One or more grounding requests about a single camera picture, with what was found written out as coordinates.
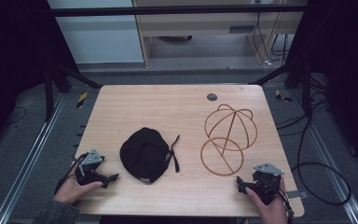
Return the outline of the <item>light wooden desk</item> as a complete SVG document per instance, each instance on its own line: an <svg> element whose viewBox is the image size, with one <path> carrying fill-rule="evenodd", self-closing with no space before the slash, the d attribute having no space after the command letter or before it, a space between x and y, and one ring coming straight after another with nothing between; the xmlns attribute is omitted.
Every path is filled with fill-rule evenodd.
<svg viewBox="0 0 358 224"><path fill-rule="evenodd" d="M294 5L308 0L131 0L136 7ZM301 12L138 15L140 37L186 35L246 35L259 63L272 60L277 35L293 35Z"/></svg>

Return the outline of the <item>black metal stand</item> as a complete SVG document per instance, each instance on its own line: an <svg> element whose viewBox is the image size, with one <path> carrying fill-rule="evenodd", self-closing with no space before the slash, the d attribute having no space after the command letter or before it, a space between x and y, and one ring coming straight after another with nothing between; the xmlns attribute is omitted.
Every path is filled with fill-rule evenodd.
<svg viewBox="0 0 358 224"><path fill-rule="evenodd" d="M292 60L285 65L275 69L264 77L250 82L250 85L259 85L262 86L273 78L279 76L280 74L288 73L288 77L284 81L286 88L294 88L298 85L299 82L302 82L302 108L305 112L305 115L308 118L312 117L311 109L311 97L310 97L310 76L311 76L311 66L307 61L301 60Z"/></svg>
<svg viewBox="0 0 358 224"><path fill-rule="evenodd" d="M67 76L86 84L93 89L100 89L103 85L82 76L75 69L71 69L61 63L49 63L44 72L44 87L46 99L46 118L48 121L52 118L54 112L53 85L56 85L59 92L68 92L72 86Z"/></svg>

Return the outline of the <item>black hat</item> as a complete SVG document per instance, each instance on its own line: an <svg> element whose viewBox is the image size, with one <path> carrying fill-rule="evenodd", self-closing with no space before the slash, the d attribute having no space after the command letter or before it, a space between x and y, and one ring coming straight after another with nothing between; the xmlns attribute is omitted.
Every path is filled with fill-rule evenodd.
<svg viewBox="0 0 358 224"><path fill-rule="evenodd" d="M165 173L171 161L174 161L175 172L180 172L173 150L178 139L179 136L169 146L157 130L143 127L121 146L121 162L132 176L146 184L152 184Z"/></svg>

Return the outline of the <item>grey metal bracket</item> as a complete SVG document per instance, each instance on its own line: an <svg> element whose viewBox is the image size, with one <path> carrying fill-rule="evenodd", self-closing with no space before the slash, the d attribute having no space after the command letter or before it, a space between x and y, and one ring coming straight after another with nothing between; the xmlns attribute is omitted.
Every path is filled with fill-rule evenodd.
<svg viewBox="0 0 358 224"><path fill-rule="evenodd" d="M306 191L299 191L299 190L291 190L286 192L289 199L300 198L300 199L307 199L309 198L309 194Z"/></svg>

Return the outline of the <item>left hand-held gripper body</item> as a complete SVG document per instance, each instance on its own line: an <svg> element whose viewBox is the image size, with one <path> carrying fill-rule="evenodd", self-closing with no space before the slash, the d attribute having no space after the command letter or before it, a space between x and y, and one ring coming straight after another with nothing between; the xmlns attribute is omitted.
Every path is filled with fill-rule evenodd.
<svg viewBox="0 0 358 224"><path fill-rule="evenodd" d="M96 172L96 169L104 161L104 156L101 156L96 149L82 154L77 161L78 166L75 174L79 185L83 186L96 181L108 181L106 176L99 175Z"/></svg>

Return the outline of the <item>gold wire hat stand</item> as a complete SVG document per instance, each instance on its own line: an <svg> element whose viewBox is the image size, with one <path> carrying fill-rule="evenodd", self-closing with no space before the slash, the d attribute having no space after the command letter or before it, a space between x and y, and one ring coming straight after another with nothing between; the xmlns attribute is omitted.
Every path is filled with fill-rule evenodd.
<svg viewBox="0 0 358 224"><path fill-rule="evenodd" d="M236 174L244 164L244 151L258 137L254 113L221 104L204 121L207 140L200 149L202 165L212 174Z"/></svg>

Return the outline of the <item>person's right hand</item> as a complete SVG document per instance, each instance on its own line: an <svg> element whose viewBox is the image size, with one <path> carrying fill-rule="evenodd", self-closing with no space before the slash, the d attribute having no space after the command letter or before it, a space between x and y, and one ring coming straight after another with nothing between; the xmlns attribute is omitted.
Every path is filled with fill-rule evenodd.
<svg viewBox="0 0 358 224"><path fill-rule="evenodd" d="M245 190L255 205L263 224L287 224L288 215L281 196L277 196L269 205L265 205L252 189L245 188Z"/></svg>

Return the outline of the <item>yellow black striped tape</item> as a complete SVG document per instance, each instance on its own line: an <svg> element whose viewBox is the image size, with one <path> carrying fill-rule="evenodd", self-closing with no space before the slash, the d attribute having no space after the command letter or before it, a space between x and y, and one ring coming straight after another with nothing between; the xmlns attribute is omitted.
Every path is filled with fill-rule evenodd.
<svg viewBox="0 0 358 224"><path fill-rule="evenodd" d="M275 98L278 99L278 100L284 101L286 103L291 103L292 102L292 98L284 95L283 92L280 91L280 90L275 91Z"/></svg>
<svg viewBox="0 0 358 224"><path fill-rule="evenodd" d="M87 92L82 92L79 96L79 99L77 101L77 104L76 104L76 108L81 108L86 100L88 96L88 93Z"/></svg>

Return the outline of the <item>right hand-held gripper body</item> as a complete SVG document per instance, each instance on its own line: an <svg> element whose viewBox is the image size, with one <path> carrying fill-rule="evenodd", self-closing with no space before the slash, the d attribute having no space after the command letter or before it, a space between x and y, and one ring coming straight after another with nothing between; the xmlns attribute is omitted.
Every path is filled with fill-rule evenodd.
<svg viewBox="0 0 358 224"><path fill-rule="evenodd" d="M256 165L254 169L253 182L245 184L245 191L255 204L270 205L277 198L284 202L281 190L283 172L270 163Z"/></svg>

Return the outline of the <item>person's left hand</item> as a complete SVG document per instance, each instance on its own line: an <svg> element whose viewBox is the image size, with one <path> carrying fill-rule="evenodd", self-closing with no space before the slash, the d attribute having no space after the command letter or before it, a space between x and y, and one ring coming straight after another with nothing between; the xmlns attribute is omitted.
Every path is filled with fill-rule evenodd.
<svg viewBox="0 0 358 224"><path fill-rule="evenodd" d="M73 205L78 199L87 193L100 188L103 182L96 181L87 185L79 185L74 176L67 177L53 196L53 200L59 203Z"/></svg>

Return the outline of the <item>black curtain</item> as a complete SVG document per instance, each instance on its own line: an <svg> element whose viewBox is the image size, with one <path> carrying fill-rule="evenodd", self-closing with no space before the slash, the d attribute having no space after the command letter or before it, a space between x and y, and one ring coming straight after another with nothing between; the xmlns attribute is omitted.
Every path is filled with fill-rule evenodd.
<svg viewBox="0 0 358 224"><path fill-rule="evenodd" d="M308 0L289 58L326 75L327 95L358 153L358 0Z"/></svg>
<svg viewBox="0 0 358 224"><path fill-rule="evenodd" d="M0 0L0 131L18 95L44 82L45 61L32 35L58 63L77 69L56 19L33 13L49 8L48 0Z"/></svg>

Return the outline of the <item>aluminium floor rail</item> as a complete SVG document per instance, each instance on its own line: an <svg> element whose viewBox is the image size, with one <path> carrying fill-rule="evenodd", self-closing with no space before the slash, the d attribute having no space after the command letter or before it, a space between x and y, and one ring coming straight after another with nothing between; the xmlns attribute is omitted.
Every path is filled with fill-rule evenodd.
<svg viewBox="0 0 358 224"><path fill-rule="evenodd" d="M326 144L324 143L319 131L312 123L312 119L309 119L302 108L302 100L300 99L300 94L296 91L290 91L290 94L293 98L293 101L300 113L302 118L305 118L304 121L304 130L301 135L300 144L298 147L298 152L296 156L296 171L298 173L298 177L302 178L301 168L305 166L321 166L325 169L328 179L331 185L334 188L335 195L338 198L337 202L329 202L322 197L319 197L317 194L308 189L306 184L303 184L304 188L307 190L307 193L317 199L318 201L328 204L330 206L342 207L351 224L358 224L358 202L352 193L351 185L347 178L343 175L343 172L338 169L337 164L332 158L331 154L328 152ZM308 134L310 136L310 141L314 145L314 149L316 154L318 155L318 161L302 161L300 159L302 152L303 139L305 135Z"/></svg>
<svg viewBox="0 0 358 224"><path fill-rule="evenodd" d="M39 155L46 144L46 141L51 133L51 130L57 120L57 117L62 111L62 104L66 99L66 93L59 93L56 102L53 104L53 111L50 117L43 123L43 126L34 140L34 143L19 170L6 198L0 205L0 224L7 224L18 199L20 198L23 189L28 181L31 172L39 158Z"/></svg>

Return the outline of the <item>white cabinet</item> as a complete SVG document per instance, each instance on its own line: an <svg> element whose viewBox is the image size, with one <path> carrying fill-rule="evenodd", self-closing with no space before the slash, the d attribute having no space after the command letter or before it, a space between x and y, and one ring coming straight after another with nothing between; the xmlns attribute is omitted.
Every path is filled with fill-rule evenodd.
<svg viewBox="0 0 358 224"><path fill-rule="evenodd" d="M131 0L48 0L52 9L132 7ZM57 17L77 64L142 63L134 16Z"/></svg>

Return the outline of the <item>black horizontal frame bar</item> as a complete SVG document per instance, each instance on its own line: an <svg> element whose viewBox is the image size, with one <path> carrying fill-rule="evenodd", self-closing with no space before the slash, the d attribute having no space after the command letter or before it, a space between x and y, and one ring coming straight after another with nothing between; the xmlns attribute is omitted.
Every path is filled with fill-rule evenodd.
<svg viewBox="0 0 358 224"><path fill-rule="evenodd" d="M307 4L294 5L222 5L222 6L170 6L170 7L99 7L59 8L45 11L54 17L82 16L127 16L127 15L169 15L208 13L259 13L300 12L308 9Z"/></svg>

